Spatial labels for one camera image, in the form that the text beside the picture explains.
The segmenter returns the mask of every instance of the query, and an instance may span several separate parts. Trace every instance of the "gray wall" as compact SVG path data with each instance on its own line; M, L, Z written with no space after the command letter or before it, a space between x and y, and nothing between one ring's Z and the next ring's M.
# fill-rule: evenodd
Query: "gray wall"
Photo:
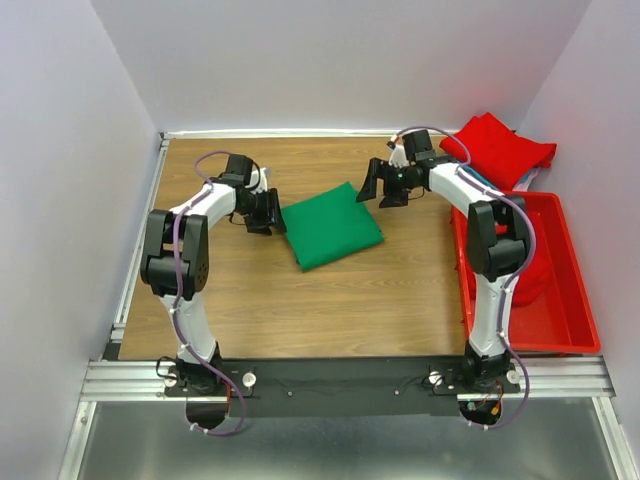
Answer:
M92 0L156 125L512 126L588 0Z
M640 454L640 3L594 0L520 128L558 142L535 188L562 198L616 407Z
M0 15L0 477L57 478L157 153L88 1Z

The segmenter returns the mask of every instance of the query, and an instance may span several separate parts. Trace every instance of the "red towel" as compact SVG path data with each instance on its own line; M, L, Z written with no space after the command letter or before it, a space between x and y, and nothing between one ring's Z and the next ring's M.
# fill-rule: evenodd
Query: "red towel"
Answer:
M501 190L511 190L533 167L549 168L555 143L519 137L491 113L473 117L455 135L471 152L471 166ZM465 161L464 150L451 138L440 142L449 155Z

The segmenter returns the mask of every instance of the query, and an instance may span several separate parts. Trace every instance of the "folded green towel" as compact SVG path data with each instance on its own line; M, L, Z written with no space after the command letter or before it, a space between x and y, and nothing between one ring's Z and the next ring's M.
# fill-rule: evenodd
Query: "folded green towel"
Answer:
M384 240L358 192L347 182L282 209L287 239L303 272Z

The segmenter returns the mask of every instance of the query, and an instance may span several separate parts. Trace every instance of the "wooden table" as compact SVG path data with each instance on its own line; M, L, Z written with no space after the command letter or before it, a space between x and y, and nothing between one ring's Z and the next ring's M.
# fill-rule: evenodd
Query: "wooden table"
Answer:
M388 157L384 138L172 140L155 202L176 206L202 180L193 162L215 149L269 166L282 206L350 181L362 186L369 158ZM218 174L226 158L204 171ZM464 331L449 204L427 192L408 207L367 207L385 242L301 273L283 235L248 234L221 221L209 234L203 292L224 357L333 357L460 354ZM139 279L120 359L175 355L166 310Z

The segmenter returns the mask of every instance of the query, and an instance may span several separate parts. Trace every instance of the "red tray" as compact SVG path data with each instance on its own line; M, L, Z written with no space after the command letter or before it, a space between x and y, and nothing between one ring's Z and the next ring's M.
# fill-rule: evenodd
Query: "red tray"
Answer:
M600 339L591 315L569 229L559 198L553 193L517 192L527 204L536 228L538 249L546 253L552 276L545 291L527 306L511 311L509 337L520 351L597 353ZM455 208L451 219L456 242L458 276L467 338L473 328L475 299L469 295L463 239L467 219Z

